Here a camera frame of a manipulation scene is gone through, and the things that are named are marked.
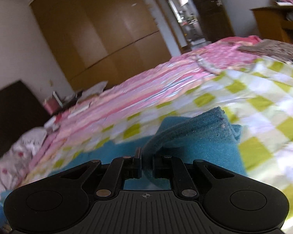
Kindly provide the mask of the pink striped bed sheet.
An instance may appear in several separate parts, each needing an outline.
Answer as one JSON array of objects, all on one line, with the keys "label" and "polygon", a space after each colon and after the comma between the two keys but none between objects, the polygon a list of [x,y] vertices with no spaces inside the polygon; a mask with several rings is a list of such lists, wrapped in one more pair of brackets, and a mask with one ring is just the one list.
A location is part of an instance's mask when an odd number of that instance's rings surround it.
[{"label": "pink striped bed sheet", "polygon": [[93,151],[109,139],[119,143],[138,137],[143,124],[177,114],[181,105],[174,103],[176,98],[217,76],[200,67],[196,55],[222,70],[240,69],[251,64],[255,55],[238,47],[259,42],[255,35],[226,37],[174,57],[56,115],[58,129],[31,161],[27,176],[47,175],[68,164],[77,151]]}]

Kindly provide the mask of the white plastic bag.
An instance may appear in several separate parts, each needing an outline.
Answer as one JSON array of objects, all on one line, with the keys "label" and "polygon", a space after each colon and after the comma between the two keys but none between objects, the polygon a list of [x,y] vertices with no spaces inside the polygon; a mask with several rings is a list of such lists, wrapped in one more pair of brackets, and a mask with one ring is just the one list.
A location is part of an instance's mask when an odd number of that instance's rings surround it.
[{"label": "white plastic bag", "polygon": [[81,97],[79,97],[78,101],[79,102],[85,101],[93,96],[100,95],[104,91],[107,84],[108,84],[108,81],[101,81],[95,84],[94,86],[90,87],[89,89],[84,90],[81,94]]}]

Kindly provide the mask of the pink storage box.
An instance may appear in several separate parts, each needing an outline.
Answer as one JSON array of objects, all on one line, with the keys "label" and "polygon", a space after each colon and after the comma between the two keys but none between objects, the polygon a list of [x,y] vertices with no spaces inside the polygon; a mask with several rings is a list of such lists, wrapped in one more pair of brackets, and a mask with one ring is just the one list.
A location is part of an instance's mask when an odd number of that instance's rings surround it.
[{"label": "pink storage box", "polygon": [[53,115],[54,113],[56,113],[57,111],[61,109],[60,104],[54,97],[44,99],[43,107],[50,115]]}]

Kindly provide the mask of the small floral cloth piece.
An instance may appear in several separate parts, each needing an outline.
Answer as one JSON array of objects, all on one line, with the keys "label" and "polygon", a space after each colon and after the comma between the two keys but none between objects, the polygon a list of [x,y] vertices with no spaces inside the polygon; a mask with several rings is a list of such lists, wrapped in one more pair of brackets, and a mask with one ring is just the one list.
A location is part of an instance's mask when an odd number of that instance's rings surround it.
[{"label": "small floral cloth piece", "polygon": [[202,67],[203,69],[205,69],[206,71],[208,71],[211,74],[219,75],[222,72],[222,69],[220,69],[217,66],[215,66],[214,64],[206,61],[204,58],[202,58],[199,55],[196,55],[195,59],[200,67]]}]

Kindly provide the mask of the white floral pillow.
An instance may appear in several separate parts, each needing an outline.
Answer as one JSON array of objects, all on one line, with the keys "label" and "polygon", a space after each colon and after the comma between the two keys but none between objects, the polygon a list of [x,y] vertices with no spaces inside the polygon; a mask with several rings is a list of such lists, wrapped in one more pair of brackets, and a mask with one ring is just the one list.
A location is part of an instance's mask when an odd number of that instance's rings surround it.
[{"label": "white floral pillow", "polygon": [[33,128],[24,133],[0,158],[0,195],[7,190],[13,190],[21,182],[46,137],[45,128]]}]

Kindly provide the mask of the dark brown cabinet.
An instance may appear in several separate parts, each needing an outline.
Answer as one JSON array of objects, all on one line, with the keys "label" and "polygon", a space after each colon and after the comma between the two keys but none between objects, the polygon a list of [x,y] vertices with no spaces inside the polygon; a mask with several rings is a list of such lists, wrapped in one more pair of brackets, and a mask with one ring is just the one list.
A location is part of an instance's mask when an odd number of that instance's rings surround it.
[{"label": "dark brown cabinet", "polygon": [[30,89],[16,81],[0,90],[0,158],[19,137],[43,126],[50,114]]}]

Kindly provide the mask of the green white checkered blanket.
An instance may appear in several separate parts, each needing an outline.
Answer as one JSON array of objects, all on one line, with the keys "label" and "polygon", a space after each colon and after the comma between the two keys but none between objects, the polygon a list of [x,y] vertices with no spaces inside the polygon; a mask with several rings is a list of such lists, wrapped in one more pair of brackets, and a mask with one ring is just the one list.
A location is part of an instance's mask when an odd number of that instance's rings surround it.
[{"label": "green white checkered blanket", "polygon": [[242,126],[239,151],[250,177],[287,196],[290,209],[283,230],[293,233],[293,66],[265,58],[248,72],[226,70],[172,101],[115,119],[97,132],[48,150],[25,183],[66,167],[107,142],[153,135],[166,117],[193,117],[213,107],[221,107],[230,122]]}]

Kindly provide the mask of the brown wooden wardrobe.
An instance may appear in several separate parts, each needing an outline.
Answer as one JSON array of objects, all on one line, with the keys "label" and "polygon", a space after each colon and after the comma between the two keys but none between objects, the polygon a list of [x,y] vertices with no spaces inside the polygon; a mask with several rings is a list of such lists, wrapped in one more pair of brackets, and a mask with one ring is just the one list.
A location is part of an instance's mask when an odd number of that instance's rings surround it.
[{"label": "brown wooden wardrobe", "polygon": [[31,8],[74,90],[116,86],[171,58],[143,0],[34,0]]}]

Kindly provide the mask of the dark wooden door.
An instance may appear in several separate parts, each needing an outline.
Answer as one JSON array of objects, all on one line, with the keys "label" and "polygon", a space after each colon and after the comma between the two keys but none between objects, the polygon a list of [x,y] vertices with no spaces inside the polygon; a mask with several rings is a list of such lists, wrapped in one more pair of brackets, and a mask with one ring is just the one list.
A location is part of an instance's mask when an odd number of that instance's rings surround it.
[{"label": "dark wooden door", "polygon": [[211,42],[234,36],[234,31],[221,0],[193,0],[203,32]]}]

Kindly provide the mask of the grey patterned folded cloth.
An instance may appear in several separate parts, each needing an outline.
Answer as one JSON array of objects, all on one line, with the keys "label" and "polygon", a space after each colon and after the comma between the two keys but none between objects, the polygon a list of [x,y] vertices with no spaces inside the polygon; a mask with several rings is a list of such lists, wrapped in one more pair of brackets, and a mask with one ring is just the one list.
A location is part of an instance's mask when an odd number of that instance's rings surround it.
[{"label": "grey patterned folded cloth", "polygon": [[242,45],[238,47],[241,52],[258,56],[267,56],[284,63],[293,62],[293,44],[264,39],[255,45]]}]

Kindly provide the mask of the wooden desk shelf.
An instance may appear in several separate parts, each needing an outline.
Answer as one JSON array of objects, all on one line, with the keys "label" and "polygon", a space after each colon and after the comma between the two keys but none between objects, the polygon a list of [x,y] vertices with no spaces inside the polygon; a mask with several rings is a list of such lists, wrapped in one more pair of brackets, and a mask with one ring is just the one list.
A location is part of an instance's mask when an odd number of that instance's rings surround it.
[{"label": "wooden desk shelf", "polygon": [[293,44],[293,21],[286,18],[293,12],[293,6],[260,7],[251,11],[262,39]]}]

